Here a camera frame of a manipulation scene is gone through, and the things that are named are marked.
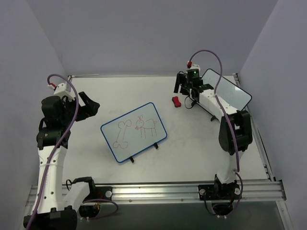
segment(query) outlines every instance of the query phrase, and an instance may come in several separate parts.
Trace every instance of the drawing of a bone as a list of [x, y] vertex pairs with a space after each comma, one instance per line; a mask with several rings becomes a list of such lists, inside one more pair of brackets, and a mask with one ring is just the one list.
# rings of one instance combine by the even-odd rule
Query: drawing of a bone
[[130, 126], [131, 126], [131, 120], [127, 120], [125, 123], [122, 121], [119, 122], [118, 124], [119, 133], [116, 141], [113, 143], [114, 148], [118, 148], [120, 146], [120, 148], [124, 150], [126, 147], [128, 147], [128, 142], [124, 141], [124, 138], [125, 138], [126, 128]]
[[155, 130], [155, 124], [157, 123], [156, 121], [154, 121], [153, 119], [149, 119], [149, 120], [144, 122], [143, 121], [143, 115], [139, 116], [138, 118], [139, 119], [136, 122], [135, 129], [136, 130], [139, 130], [139, 129], [141, 130], [141, 137], [142, 138], [143, 138], [143, 133], [144, 133], [144, 136], [146, 138], [146, 130], [147, 129], [151, 130], [152, 137], [154, 136], [154, 133], [157, 136], [157, 131]]

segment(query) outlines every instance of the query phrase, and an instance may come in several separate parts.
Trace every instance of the blue whiteboard frame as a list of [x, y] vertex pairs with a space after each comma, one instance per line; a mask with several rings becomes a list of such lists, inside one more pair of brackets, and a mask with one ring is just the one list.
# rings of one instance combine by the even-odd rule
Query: blue whiteboard frame
[[153, 104], [154, 109], [155, 109], [155, 111], [157, 112], [158, 117], [159, 117], [159, 120], [160, 120], [160, 122], [161, 122], [161, 124], [162, 124], [162, 127], [163, 127], [163, 129], [164, 129], [164, 132], [166, 133], [165, 138], [162, 138], [161, 140], [159, 140], [159, 141], [156, 142], [156, 143], [159, 143], [160, 141], [166, 139], [167, 136], [168, 136], [168, 134], [167, 134], [167, 131], [166, 131], [165, 127], [164, 127], [164, 124], [163, 124], [163, 122], [162, 122], [162, 120], [161, 120], [161, 117], [160, 117], [160, 115], [159, 115], [159, 113], [158, 113], [158, 111], [157, 111], [157, 109], [156, 109], [154, 103], [152, 103], [152, 102], [146, 103], [146, 104], [144, 104], [144, 105], [142, 105], [142, 106], [140, 106], [140, 107], [138, 107], [138, 108], [136, 108], [136, 109], [134, 109], [134, 110], [131, 110], [130, 112], [125, 113], [125, 114], [123, 114], [122, 116], [119, 116], [119, 117], [117, 117], [117, 118], [115, 118], [115, 119], [113, 119], [113, 120], [111, 120], [111, 121], [109, 121], [109, 122], [103, 124], [103, 125], [100, 127], [100, 131], [101, 131], [102, 135], [104, 135], [104, 138], [105, 138], [105, 140], [106, 140], [106, 142], [107, 142], [107, 145], [109, 146], [109, 148], [110, 148], [110, 150], [111, 150], [111, 152], [112, 152], [112, 154], [113, 154], [115, 160], [116, 160], [118, 163], [123, 163], [124, 161], [129, 160], [130, 157], [134, 157], [134, 156], [138, 155], [139, 153], [143, 152], [144, 150], [146, 150], [146, 149], [148, 149], [148, 148], [154, 146], [154, 144], [152, 144], [152, 145], [150, 145], [150, 146], [148, 146], [148, 147], [142, 149], [141, 151], [135, 153], [134, 155], [130, 156], [129, 158], [124, 159], [123, 161], [118, 161], [118, 160], [116, 159], [116, 157], [115, 157], [115, 154], [114, 154], [114, 152], [113, 152], [111, 146], [110, 146], [110, 143], [108, 142], [108, 140], [107, 140], [105, 134], [104, 134], [103, 131], [102, 131], [102, 127], [105, 126], [105, 125], [107, 125], [107, 124], [109, 124], [109, 123], [111, 123], [111, 122], [113, 122], [113, 121], [116, 121], [116, 120], [120, 119], [121, 117], [123, 117], [123, 116], [125, 116], [125, 115], [127, 115], [127, 114], [130, 114], [130, 113], [134, 112], [135, 110], [138, 110], [138, 109], [140, 109], [140, 108], [142, 108], [142, 107], [144, 107], [144, 106], [146, 106], [146, 105], [148, 105], [148, 104]]

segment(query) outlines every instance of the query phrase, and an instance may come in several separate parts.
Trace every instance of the red eraser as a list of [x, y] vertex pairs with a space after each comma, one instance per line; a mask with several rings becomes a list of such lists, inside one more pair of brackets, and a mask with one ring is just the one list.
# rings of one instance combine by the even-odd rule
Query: red eraser
[[181, 103], [180, 103], [178, 97], [172, 97], [172, 101], [173, 101], [176, 108], [181, 106]]

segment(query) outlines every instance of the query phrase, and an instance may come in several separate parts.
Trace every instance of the blue-framed whiteboard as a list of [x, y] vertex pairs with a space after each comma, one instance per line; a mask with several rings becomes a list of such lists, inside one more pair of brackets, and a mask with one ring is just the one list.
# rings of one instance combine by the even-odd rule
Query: blue-framed whiteboard
[[103, 124], [100, 130], [118, 163], [167, 137], [166, 129], [152, 102]]

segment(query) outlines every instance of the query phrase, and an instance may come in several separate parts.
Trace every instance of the gray floor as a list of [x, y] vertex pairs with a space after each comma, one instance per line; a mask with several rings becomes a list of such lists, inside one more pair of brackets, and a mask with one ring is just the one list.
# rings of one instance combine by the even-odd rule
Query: gray floor
[[283, 230], [275, 202], [241, 203], [228, 219], [207, 213], [204, 204], [125, 205], [114, 216], [82, 220], [77, 230]]

